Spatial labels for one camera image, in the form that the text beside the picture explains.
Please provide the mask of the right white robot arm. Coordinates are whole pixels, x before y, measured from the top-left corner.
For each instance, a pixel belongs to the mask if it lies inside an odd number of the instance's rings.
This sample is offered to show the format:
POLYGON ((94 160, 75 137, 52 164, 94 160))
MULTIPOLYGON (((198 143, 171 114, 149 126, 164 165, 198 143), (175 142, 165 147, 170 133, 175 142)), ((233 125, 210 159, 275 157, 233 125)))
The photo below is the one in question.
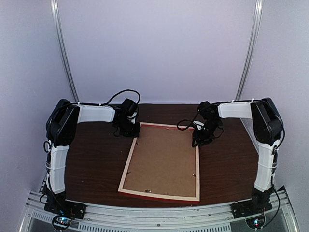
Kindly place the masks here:
POLYGON ((250 119, 258 145, 258 168, 254 189, 265 192, 272 186, 277 167, 277 151, 283 141, 283 121, 271 98, 261 100, 223 101, 209 103, 204 101, 197 107, 197 116, 205 122, 192 120, 192 147, 202 146, 215 140, 214 132, 222 126, 222 119, 250 119))

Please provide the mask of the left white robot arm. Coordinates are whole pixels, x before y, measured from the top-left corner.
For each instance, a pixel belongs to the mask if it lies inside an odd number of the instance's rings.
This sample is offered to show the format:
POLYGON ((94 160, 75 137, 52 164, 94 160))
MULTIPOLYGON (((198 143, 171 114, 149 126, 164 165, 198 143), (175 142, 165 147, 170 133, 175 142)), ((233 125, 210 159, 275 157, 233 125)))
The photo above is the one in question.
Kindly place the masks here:
POLYGON ((75 138, 79 123, 112 123, 120 136, 136 138, 140 133, 138 112, 138 104, 130 99, 125 99, 120 105, 70 102, 61 99, 46 122, 46 137, 50 144, 46 164, 49 173, 48 189, 54 194, 65 192, 67 152, 75 138))

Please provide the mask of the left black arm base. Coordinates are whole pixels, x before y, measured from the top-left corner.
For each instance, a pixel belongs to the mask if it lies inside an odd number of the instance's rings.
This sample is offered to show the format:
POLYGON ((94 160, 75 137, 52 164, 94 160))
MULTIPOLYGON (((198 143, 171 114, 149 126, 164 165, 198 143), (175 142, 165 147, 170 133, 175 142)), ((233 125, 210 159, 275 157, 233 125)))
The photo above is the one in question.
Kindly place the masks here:
POLYGON ((67 201, 65 199, 65 192, 53 194, 47 189, 47 191, 43 193, 43 196, 47 197, 44 206, 45 211, 73 219, 84 218, 86 205, 67 201))

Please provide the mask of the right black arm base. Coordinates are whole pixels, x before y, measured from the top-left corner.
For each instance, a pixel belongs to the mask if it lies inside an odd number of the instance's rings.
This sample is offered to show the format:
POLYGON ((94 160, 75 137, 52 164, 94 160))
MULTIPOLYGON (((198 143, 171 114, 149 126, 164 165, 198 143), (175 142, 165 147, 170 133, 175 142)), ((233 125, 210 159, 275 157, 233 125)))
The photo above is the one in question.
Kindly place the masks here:
POLYGON ((273 208, 270 202, 272 193, 272 188, 263 192, 252 188, 251 198, 249 200, 242 202, 235 201, 230 205, 233 217, 242 218, 271 210, 273 208))

